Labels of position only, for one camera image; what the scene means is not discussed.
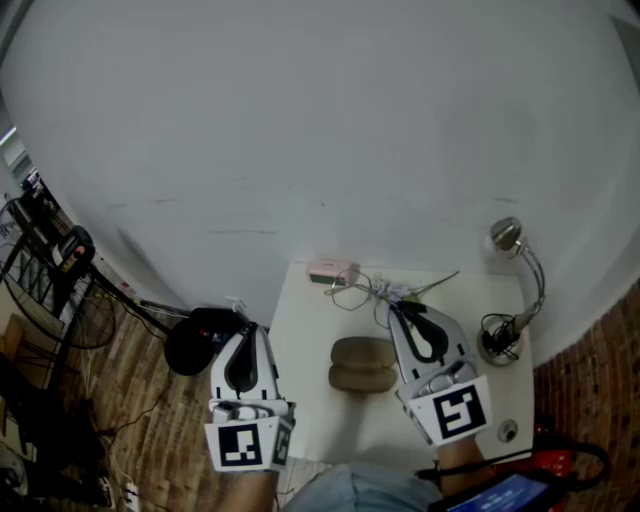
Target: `blue screen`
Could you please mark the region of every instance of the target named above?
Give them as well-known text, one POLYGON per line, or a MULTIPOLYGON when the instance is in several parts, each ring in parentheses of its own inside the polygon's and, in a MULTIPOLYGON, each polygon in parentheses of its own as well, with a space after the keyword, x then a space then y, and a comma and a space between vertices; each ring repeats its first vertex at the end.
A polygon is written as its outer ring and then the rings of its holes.
POLYGON ((449 512, 512 512, 539 496, 547 486, 522 475, 511 475, 491 489, 448 509, 449 512))

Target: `power strip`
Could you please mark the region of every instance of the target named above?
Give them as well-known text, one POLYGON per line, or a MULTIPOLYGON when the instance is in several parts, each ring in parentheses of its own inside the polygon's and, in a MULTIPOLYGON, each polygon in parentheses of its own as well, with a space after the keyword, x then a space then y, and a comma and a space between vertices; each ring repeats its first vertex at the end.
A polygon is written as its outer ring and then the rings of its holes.
POLYGON ((138 486, 128 482, 125 489, 125 501, 127 503, 127 509, 132 512, 141 512, 140 500, 138 499, 138 486))

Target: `jeans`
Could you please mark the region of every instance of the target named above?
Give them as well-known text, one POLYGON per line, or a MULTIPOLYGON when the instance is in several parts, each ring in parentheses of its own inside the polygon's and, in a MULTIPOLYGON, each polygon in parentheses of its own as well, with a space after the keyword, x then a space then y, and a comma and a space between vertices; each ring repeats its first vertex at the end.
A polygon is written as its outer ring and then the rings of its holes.
POLYGON ((425 512, 441 499, 432 483, 411 473, 341 464, 316 476, 283 512, 425 512))

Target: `white table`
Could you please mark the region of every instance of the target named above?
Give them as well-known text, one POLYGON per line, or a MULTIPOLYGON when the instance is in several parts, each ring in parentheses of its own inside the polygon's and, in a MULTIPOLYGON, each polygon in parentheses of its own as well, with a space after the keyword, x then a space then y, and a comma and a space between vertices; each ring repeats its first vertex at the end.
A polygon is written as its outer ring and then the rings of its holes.
MULTIPOLYGON (((372 277, 379 273, 393 282, 419 286, 447 274, 363 268, 372 277)), ((322 286, 311 285, 305 264, 289 266, 269 338, 280 379, 280 393, 297 403, 296 427, 289 455, 314 461, 340 463, 368 461, 405 469, 432 467, 435 450, 422 439, 402 411, 394 391, 403 384, 399 370, 392 391, 358 399, 329 386, 333 343, 346 336, 390 339, 389 331, 373 320, 374 302, 356 311, 336 307, 322 286)), ((429 291, 427 305, 455 318, 462 326, 472 352, 480 319, 487 313, 515 314, 523 310, 517 277, 462 273, 429 291)), ((386 323, 385 310, 379 318, 386 323)), ((478 355, 479 373, 489 380, 493 426, 478 434, 486 458, 530 448, 533 443, 533 368, 528 334, 520 359, 496 368, 478 355), (518 424, 510 443, 498 439, 498 426, 507 419, 518 424)))

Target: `phone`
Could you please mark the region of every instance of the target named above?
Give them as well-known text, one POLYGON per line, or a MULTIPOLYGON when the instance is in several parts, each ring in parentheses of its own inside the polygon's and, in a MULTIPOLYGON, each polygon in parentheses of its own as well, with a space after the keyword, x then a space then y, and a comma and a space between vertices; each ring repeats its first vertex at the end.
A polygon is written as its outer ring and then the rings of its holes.
POLYGON ((429 512, 546 511, 568 491, 567 483, 545 470, 503 473, 484 484, 429 506, 429 512))

